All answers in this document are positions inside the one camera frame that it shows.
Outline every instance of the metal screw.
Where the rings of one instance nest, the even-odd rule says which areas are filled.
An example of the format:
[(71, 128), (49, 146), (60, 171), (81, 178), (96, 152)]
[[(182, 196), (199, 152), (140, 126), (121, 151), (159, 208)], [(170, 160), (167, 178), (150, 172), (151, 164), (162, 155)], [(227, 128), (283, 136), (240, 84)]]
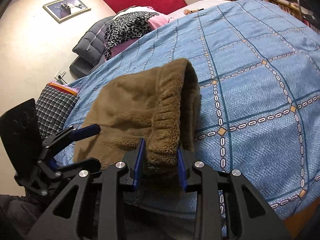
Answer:
[(236, 176), (236, 177), (239, 177), (241, 175), (241, 171), (239, 171), (239, 170), (232, 170), (231, 173), (233, 176)]
[(46, 196), (47, 194), (48, 194), (48, 192), (45, 189), (41, 190), (41, 195), (42, 196)]
[(82, 171), (79, 172), (79, 176), (82, 177), (82, 178), (88, 176), (88, 174), (89, 174), (89, 172), (86, 171), (86, 170), (82, 170)]
[(116, 163), (116, 167), (119, 168), (119, 169), (120, 169), (120, 168), (123, 168), (124, 166), (125, 166), (125, 163), (124, 163), (124, 162), (117, 162), (117, 163)]
[(204, 166), (204, 163), (203, 162), (195, 162), (195, 166), (197, 168), (202, 168)]

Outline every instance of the wedding photo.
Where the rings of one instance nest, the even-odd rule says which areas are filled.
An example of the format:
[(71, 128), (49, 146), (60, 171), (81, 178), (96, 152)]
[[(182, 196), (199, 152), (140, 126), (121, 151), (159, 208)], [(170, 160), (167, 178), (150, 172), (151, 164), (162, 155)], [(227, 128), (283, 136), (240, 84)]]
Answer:
[(43, 8), (51, 14), (58, 23), (91, 10), (81, 0), (57, 0), (45, 4)]

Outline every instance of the black and white checkered pillow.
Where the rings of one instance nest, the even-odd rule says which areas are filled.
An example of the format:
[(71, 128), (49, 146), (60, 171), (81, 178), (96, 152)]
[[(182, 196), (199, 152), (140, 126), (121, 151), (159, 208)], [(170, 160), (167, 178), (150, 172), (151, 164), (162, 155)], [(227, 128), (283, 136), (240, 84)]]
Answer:
[(47, 85), (36, 102), (38, 127), (42, 139), (61, 131), (78, 97)]

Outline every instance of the blue quilted bedspread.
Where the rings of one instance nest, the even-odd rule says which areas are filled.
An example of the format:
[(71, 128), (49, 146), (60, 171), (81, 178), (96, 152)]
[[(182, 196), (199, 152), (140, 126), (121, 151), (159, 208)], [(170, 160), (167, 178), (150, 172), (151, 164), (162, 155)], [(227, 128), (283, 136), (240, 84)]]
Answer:
[[(71, 84), (79, 101), (65, 126), (81, 126), (113, 78), (180, 57), (202, 95), (197, 157), (241, 170), (282, 218), (320, 196), (320, 36), (278, 6), (240, 0), (193, 13), (143, 36)], [(72, 163), (74, 145), (57, 156)], [(195, 194), (142, 192), (127, 200), (156, 212), (193, 216)], [(220, 198), (224, 212), (223, 197)]]

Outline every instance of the brown fleece fabric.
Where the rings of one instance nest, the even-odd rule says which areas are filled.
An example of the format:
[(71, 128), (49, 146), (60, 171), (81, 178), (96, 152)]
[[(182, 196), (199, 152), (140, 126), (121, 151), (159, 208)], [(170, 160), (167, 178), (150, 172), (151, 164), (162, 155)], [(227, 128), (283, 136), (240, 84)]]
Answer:
[(101, 89), (82, 125), (96, 123), (101, 132), (76, 143), (74, 160), (94, 157), (105, 168), (143, 137), (148, 170), (172, 170), (179, 140), (193, 151), (199, 91), (196, 72), (185, 58), (115, 78)]

